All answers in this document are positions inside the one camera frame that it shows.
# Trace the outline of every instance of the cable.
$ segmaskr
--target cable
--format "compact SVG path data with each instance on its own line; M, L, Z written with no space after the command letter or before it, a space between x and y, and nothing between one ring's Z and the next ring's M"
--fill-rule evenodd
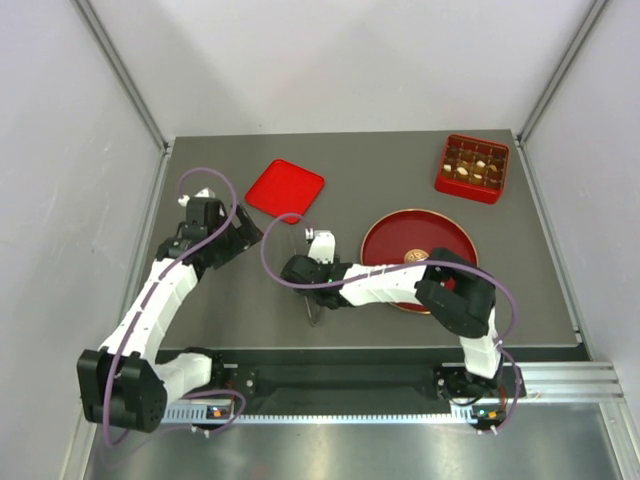
M348 283L357 282L357 281L363 280L365 278L374 277L374 276L377 276L377 275L383 275L384 273L398 272L398 271L404 270L406 268L413 268L413 267L419 267L419 266L426 265L426 266L432 266L432 267L452 268L452 269L455 269L455 270L460 270L460 271L463 271L463 272L472 273L472 274L474 274L474 275L486 280L487 282L491 283L496 288L498 288L500 291L502 291L502 293L504 293L504 295L507 297L507 300L509 301L509 304L511 305L511 320L509 322L509 326L506 328L504 333L502 335L500 335L500 334L498 335L498 337L496 338L496 343L495 344L496 344L496 347L497 347L498 351L502 355L504 355L511 362L513 370L515 372L516 386L515 386L515 392L514 392L513 400L511 402L511 408L509 408L507 416L505 417L503 422L499 426L495 427L495 429L487 431L487 432L484 432L484 433L495 433L495 434L497 434L498 432L502 431L502 429L511 421L511 418L513 417L513 414L515 412L516 406L518 405L518 398L520 397L520 389L521 389L521 383L522 383L522 377L521 377L521 374L520 374L520 369L518 368L514 358L511 356L511 354L509 352L507 352L502 347L504 338L507 337L507 335L509 335L511 333L511 331L515 328L515 326L519 322L518 304L516 302L515 297L509 291L509 289L504 284L502 284L501 282L499 282L498 280L493 278L488 273L480 270L479 268L470 267L470 266L462 265L462 264L455 263L455 262L445 262L445 261L441 261L441 260L429 260L429 259L420 260L418 262L413 262L413 263L405 263L405 264L402 264L402 265L395 265L393 267L381 267L380 270L374 270L373 272L370 272L368 274L356 275L355 277L351 277L351 278L348 278L346 280L337 280L335 282L313 283L313 284L297 284L297 283L287 282L286 280L283 280L277 274L275 274L273 272L273 270L271 270L271 268L269 267L269 264L267 262L267 256L266 256L266 246L267 246L267 239L269 238L269 235L271 234L271 231L273 230L273 228L278 223L283 221L285 218L291 218L291 217L297 218L297 219L301 220L302 222L304 222L307 226L309 226L309 222L302 215L299 215L297 213L285 213L285 214L280 215L279 217L275 218L269 224L269 226L267 227L267 230L264 232L264 236L262 238L262 244L260 245L260 259L262 261L262 266L264 267L264 269L267 272L267 274L273 280L275 280L280 285L283 285L285 287L294 288L296 290L314 290L314 289L318 289L318 288L338 287L340 285L346 285Z
M203 248L206 245L208 245L209 243L211 243L217 237L219 237L227 229L227 227L231 224L231 222L233 221L233 217L235 216L236 210L238 208L238 196L236 194L235 189L233 188L233 185L229 181L229 179L227 177L225 177L222 173L218 172L217 170L214 170L212 168L207 168L207 167L192 168L191 170L186 171L182 175L182 177L180 177L180 180L178 181L178 198L180 198L182 196L182 185L183 185L184 181L187 179L187 177L193 175L194 173L208 173L210 175L214 175L214 176L220 178L227 185L227 187L229 188L229 192L231 193L231 210L229 211L229 213L227 215L227 219L222 223L220 228L216 229L207 238L205 238L201 242L195 244L193 247L191 247L186 252L184 252L182 255L180 255L173 262L171 262L167 266L167 268L165 268L160 273L160 275L158 276L158 282L154 283L151 286L151 288L149 288L149 291L147 292L147 295L145 296L145 298L142 300L142 303L140 304L140 310L138 312L136 312L136 314L134 315L133 319L131 320L131 323L129 324L129 327L127 328L127 331L125 332L124 336L122 337L122 342L120 342L120 345L118 345L116 353L113 356L113 360L111 361L111 366L109 367L109 372L107 374L107 382L106 382L105 389L104 389L104 401L103 401L103 409L102 409L102 433L103 433L104 443L109 448L113 448L113 447L117 446L118 444L120 444L127 437L127 435L129 434L129 431L125 430L125 432L116 441L113 441L111 439L111 431L109 429L109 426L111 424L111 397L112 397L112 394L113 394L113 383L114 383L115 376L116 376L116 370L118 369L118 364L120 363L120 358L122 358L122 352L124 352L124 348L127 345L127 342L129 341L129 339L131 338L131 335L133 334L133 331L135 330L138 321L140 320L140 316L142 314L142 311L144 310L144 308L149 303L149 300L151 300L151 297L153 296L153 293L156 291L156 289L157 289L157 287L159 285L159 282L162 281L166 277L166 275L171 271L171 269L173 267L175 267L176 265L182 263L182 261L185 258L187 258L190 255L194 254L195 252L197 252L201 248Z
M218 433L221 433L221 432L224 432L225 430L228 430L231 427L231 425L233 423L235 423L236 420L238 420L240 418L240 416L244 413L244 411L245 411L245 409L247 407L247 399L240 392L238 392L236 390L232 390L232 389L207 390L207 391L204 391L204 392L190 393L188 395L185 395L185 397L184 397L186 399L190 399L190 398L201 398L201 397L216 397L216 396L220 396L220 395L231 395L232 398L239 398L240 399L240 408L238 408L238 410L229 419L229 421L227 421L226 423L222 424L220 426L220 428L218 428L216 430L210 430L209 431L209 435L217 435ZM157 438L160 438L160 437L163 437L166 434L171 433L171 432L176 432L178 430L186 431L186 430L190 430L190 429L191 429L190 426L185 426L185 425L179 425L179 426L175 426L175 427L164 428L161 431L156 432L153 435L150 435L149 438L147 438L144 442L142 442L140 445L137 445L132 450L130 450L122 460L120 460L119 462L116 462L116 463L111 463L111 464L108 463L107 459L105 458L106 448L104 448L105 445L103 444L102 448L100 449L100 456L102 457L102 464L104 465L104 467L107 470L110 470L110 471L111 470L115 470L117 468L120 468L127 460L129 460L136 452L138 452L142 447L147 445L149 442L152 442L153 440L155 440Z

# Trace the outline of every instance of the red square lid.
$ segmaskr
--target red square lid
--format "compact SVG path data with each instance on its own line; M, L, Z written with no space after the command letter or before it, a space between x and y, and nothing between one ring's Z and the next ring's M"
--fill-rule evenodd
M277 217L283 213L303 215L324 187L324 178L278 158L260 175L245 195L252 207ZM297 218L287 218L289 224Z

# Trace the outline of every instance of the red tray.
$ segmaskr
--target red tray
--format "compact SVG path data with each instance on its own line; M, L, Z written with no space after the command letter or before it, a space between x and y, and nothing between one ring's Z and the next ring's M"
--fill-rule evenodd
M485 165L478 166L478 161ZM468 174L458 174L458 167L463 167ZM435 187L439 192L493 204L502 195L508 167L509 147L506 145L464 135L449 135Z
M408 209L381 218L362 242L363 265L401 264L425 258L434 248L446 247L478 265L478 252L469 235L458 224L428 210ZM403 310L430 313L421 305L393 304Z
M324 187L324 178L280 158L260 175L245 195L252 207L277 217L283 213L303 215ZM297 218L287 218L289 224Z

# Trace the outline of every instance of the metal frame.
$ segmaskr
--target metal frame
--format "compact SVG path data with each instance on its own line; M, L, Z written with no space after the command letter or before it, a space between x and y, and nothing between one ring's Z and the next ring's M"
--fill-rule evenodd
M145 124L153 141L162 150L163 155L158 164L154 187L149 195L147 216L143 221L143 225L138 234L136 243L136 252L134 261L130 267L129 281L126 285L126 292L122 304L122 312L124 313L137 289L137 285L142 274L144 259L149 244L149 238L153 221L159 204L160 192L165 179L166 165L171 155L171 145L169 145L155 122L151 112L145 104L135 82L131 78L127 68L122 62L117 50L115 49L109 35L105 31L100 19L98 18L94 8L89 0L71 0L77 8L81 18L89 28L96 43L105 55L105 59L113 69L116 77L124 88L127 96L131 100L132 106L140 115L141 120ZM549 104L553 101L558 89L560 88L564 78L578 53L583 48L597 21L601 18L609 0L594 0L583 18L580 27L571 40L567 50L564 52L557 68L547 83L543 93L537 101L532 112L528 116L522 131L516 135L516 144L518 153L521 157L529 186L538 210L543 230L551 251L556 271L560 280L561 288L565 299L567 300L572 322L576 327L579 335L583 335L587 342L587 346L593 348L593 344L589 342L587 332L580 330L580 311L571 281L566 270L566 266L562 260L557 247L557 239L549 220L548 211L542 199L540 188L535 176L534 170L531 168L530 158L527 155L526 141L530 138L536 125L539 123ZM638 432L633 424L629 409L624 401L624 394L618 379L615 375L613 366L606 362L550 362L550 363L521 363L520 367L523 371L523 378L528 389L528 396L522 399L521 403L598 403L600 405L603 419L607 432L611 441L612 448L618 460L623 478L635 479L640 477L640 440ZM441 421L456 421L458 415L464 417L464 413L453 412L445 415L440 420L433 416L423 418L423 416L396 416L397 418L388 418L385 416L363 418L350 417L344 419L350 422L365 423L387 423L395 421L397 423L441 423ZM342 421L334 417L304 417L304 418L269 418L265 416L246 416L242 419L242 423L334 423ZM78 423L75 429L75 435L70 445L67 458L64 462L60 478L79 479L84 477L89 453L91 449L92 439L95 436L96 425L87 423L82 414L79 414Z

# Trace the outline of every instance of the metal floor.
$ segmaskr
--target metal floor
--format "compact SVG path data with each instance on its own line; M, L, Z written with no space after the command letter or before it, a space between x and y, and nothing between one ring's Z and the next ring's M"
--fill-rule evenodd
M86 479L439 479L622 478L596 405L522 405L498 437L468 426L237 426L206 440L190 432L143 435L100 455ZM113 470L109 464L121 463Z

